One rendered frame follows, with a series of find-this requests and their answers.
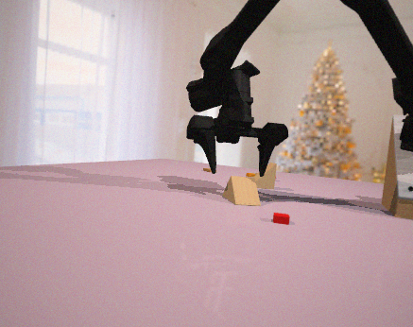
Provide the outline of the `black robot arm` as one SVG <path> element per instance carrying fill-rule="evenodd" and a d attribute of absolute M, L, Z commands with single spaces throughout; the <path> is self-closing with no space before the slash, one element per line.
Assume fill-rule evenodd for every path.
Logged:
<path fill-rule="evenodd" d="M 243 44 L 280 0 L 249 0 L 234 20 L 209 42 L 200 58 L 203 78 L 188 83 L 191 107 L 203 112 L 222 105 L 222 96 L 250 95 L 250 77 L 260 71 L 250 62 L 232 68 Z M 413 44 L 388 0 L 340 0 L 360 16 L 389 66 L 395 101 L 405 118 L 400 149 L 413 151 Z M 232 69 L 231 69 L 232 68 Z"/>

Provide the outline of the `small red block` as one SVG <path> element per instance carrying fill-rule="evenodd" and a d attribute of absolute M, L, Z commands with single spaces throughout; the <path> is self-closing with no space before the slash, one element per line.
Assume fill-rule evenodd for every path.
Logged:
<path fill-rule="evenodd" d="M 273 223 L 289 225 L 289 215 L 274 213 Z"/>

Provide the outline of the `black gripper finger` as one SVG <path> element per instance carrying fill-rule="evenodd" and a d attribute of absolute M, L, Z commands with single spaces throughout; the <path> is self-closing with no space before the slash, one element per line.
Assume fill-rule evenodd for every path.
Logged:
<path fill-rule="evenodd" d="M 257 148 L 259 150 L 259 174 L 260 177 L 265 175 L 267 164 L 271 153 L 276 145 L 283 140 L 282 137 L 268 136 Z"/>
<path fill-rule="evenodd" d="M 214 174 L 216 171 L 215 131 L 199 130 L 194 139 L 194 143 L 202 147 L 211 171 Z"/>

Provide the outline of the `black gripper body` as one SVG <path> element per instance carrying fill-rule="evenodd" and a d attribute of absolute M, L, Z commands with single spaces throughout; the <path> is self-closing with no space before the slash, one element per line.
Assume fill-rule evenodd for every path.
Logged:
<path fill-rule="evenodd" d="M 194 140 L 199 130 L 212 130 L 215 134 L 258 138 L 261 144 L 268 136 L 288 137 L 285 124 L 266 123 L 261 129 L 253 128 L 251 117 L 253 97 L 248 93 L 234 91 L 222 96 L 222 125 L 214 124 L 212 116 L 194 115 L 187 126 L 186 138 Z"/>

